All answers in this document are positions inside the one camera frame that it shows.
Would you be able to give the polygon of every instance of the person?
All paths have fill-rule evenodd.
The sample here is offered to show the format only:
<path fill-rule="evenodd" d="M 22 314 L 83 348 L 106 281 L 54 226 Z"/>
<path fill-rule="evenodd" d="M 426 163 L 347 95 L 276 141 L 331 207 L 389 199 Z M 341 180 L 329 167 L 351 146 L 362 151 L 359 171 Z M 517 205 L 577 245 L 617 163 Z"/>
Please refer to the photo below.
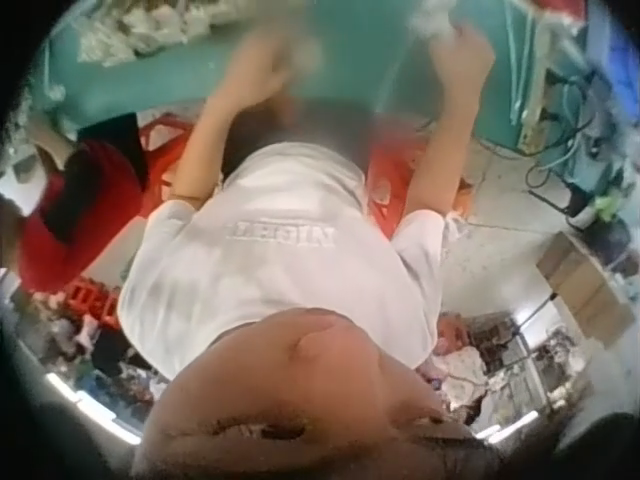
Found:
<path fill-rule="evenodd" d="M 91 350 L 91 361 L 96 370 L 105 377 L 122 375 L 122 364 L 141 370 L 152 370 L 151 365 L 133 348 L 127 337 L 115 328 L 104 325 L 100 328 Z"/>
<path fill-rule="evenodd" d="M 0 195 L 0 266 L 23 288 L 62 290 L 77 278 L 142 206 L 148 167 L 135 114 L 83 128 L 70 142 L 33 116 L 27 128 L 47 174 L 27 216 Z"/>
<path fill-rule="evenodd" d="M 466 419 L 477 418 L 488 392 L 486 366 L 472 346 L 471 333 L 460 314 L 441 314 L 437 328 L 436 345 L 416 371 L 441 392 L 447 410 L 459 410 L 456 417 L 469 425 Z"/>
<path fill-rule="evenodd" d="M 133 472 L 481 478 L 499 454 L 449 421 L 414 370 L 437 339 L 444 217 L 493 50 L 470 26 L 431 44 L 442 112 L 389 241 L 364 208 L 372 118 L 356 104 L 296 104 L 230 169 L 239 112 L 264 112 L 291 81 L 287 47 L 268 28 L 240 44 L 123 286 L 123 331 L 171 380 Z"/>

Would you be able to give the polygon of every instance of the red plastic chair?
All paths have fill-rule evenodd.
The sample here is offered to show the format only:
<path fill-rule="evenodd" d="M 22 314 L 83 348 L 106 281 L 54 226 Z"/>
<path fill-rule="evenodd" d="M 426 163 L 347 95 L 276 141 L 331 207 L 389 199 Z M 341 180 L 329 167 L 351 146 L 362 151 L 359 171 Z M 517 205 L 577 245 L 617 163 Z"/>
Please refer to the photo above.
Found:
<path fill-rule="evenodd" d="M 118 316 L 116 314 L 119 296 L 119 288 L 115 288 L 111 292 L 109 292 L 109 295 L 105 299 L 102 313 L 99 317 L 101 324 L 108 325 L 115 330 L 120 330 L 120 321 L 118 320 Z"/>
<path fill-rule="evenodd" d="M 408 127 L 380 129 L 371 150 L 367 177 L 369 213 L 387 238 L 395 233 L 407 202 L 407 192 L 414 171 L 414 162 L 429 146 L 424 135 Z M 380 199 L 379 190 L 386 190 Z M 460 179 L 453 211 L 463 218 L 471 213 L 473 185 Z"/>
<path fill-rule="evenodd" d="M 91 279 L 80 277 L 71 282 L 66 290 L 65 306 L 78 318 L 86 313 L 96 316 L 96 306 L 104 302 L 104 286 Z"/>

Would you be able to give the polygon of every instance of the power strip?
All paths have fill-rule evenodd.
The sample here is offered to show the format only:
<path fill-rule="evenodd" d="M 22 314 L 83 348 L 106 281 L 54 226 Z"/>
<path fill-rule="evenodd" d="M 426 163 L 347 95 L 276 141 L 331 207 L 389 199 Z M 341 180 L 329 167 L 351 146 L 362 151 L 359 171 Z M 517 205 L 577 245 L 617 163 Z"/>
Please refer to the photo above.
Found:
<path fill-rule="evenodd" d="M 549 122 L 538 122 L 533 127 L 523 127 L 520 132 L 518 149 L 527 155 L 540 152 L 547 144 L 549 136 Z"/>

